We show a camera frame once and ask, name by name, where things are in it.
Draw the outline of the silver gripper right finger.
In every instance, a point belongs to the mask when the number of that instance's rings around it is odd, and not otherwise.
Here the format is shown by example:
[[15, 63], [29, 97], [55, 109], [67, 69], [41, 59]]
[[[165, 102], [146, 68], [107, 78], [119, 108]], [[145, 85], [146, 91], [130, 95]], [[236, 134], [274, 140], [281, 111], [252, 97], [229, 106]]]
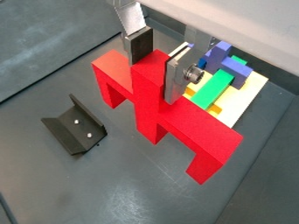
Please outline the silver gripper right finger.
[[168, 104], [182, 96], [189, 83], [197, 84], [204, 75], [198, 68], [198, 59], [212, 48], [212, 36], [193, 27], [184, 31], [184, 42], [168, 54], [164, 63], [164, 92], [162, 98]]

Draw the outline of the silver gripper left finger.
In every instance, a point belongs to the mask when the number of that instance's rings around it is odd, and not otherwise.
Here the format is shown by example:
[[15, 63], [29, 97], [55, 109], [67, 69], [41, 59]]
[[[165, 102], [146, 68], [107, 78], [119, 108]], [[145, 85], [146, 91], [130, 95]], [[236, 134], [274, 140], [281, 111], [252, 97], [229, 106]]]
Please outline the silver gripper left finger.
[[114, 10], [123, 28], [121, 38], [127, 61], [133, 65], [153, 51], [153, 29], [145, 25], [137, 1], [114, 1]]

